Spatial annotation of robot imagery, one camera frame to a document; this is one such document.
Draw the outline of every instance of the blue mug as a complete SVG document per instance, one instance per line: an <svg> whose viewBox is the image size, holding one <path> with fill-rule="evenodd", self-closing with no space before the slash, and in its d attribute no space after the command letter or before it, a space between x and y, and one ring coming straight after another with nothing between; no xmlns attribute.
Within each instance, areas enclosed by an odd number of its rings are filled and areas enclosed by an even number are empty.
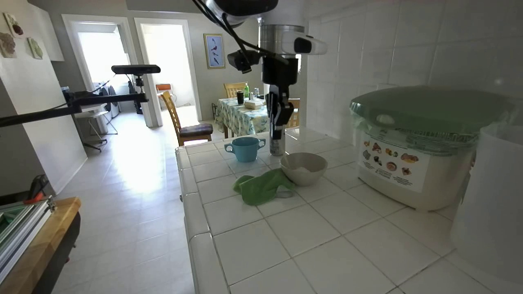
<svg viewBox="0 0 523 294"><path fill-rule="evenodd" d="M256 138L238 138L231 144L225 144L223 149L228 154L233 154L238 162L253 162L256 160L258 149L264 146L264 139Z"/></svg>

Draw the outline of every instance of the wooden shelf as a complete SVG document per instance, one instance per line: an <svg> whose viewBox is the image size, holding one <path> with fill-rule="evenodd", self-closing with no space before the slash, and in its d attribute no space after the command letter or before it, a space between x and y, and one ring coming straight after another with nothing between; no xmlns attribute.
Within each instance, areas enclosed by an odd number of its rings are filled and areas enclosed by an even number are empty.
<svg viewBox="0 0 523 294"><path fill-rule="evenodd" d="M78 214L79 200L57 200L53 201L53 206L55 211L48 216L43 227L37 232L11 273L0 285L0 293L32 293L45 275L53 255L68 232L68 227Z"/></svg>

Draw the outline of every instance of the green lid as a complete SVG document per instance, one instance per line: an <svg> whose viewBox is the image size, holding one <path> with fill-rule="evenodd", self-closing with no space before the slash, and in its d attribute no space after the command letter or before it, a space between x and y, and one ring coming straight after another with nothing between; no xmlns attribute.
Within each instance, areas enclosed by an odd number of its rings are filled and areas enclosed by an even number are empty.
<svg viewBox="0 0 523 294"><path fill-rule="evenodd" d="M455 146L475 141L478 129L506 118L511 105L506 97L477 90L401 87L361 95L349 108L365 131L388 129L410 136L416 144Z"/></svg>

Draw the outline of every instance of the plastic storage bin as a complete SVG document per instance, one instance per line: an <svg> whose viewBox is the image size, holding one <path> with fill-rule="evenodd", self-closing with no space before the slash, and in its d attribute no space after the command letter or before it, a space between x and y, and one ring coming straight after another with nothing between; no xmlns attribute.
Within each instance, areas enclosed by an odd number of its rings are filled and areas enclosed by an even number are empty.
<svg viewBox="0 0 523 294"><path fill-rule="evenodd" d="M478 129L511 111L499 95L431 87L365 93L349 108L359 178L421 211L462 195Z"/></svg>

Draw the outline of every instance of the white tile countertop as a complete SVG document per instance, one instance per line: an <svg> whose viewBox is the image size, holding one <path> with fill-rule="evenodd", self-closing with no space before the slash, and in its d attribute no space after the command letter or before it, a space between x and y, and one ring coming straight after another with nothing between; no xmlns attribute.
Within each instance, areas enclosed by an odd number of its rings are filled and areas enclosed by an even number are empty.
<svg viewBox="0 0 523 294"><path fill-rule="evenodd" d="M233 183L277 169L279 159L262 147L256 162L236 164L225 142L176 151L199 294L523 293L454 252L454 209L416 213L364 187L349 142L289 129L285 151L318 154L328 169L313 187L261 206L246 206Z"/></svg>

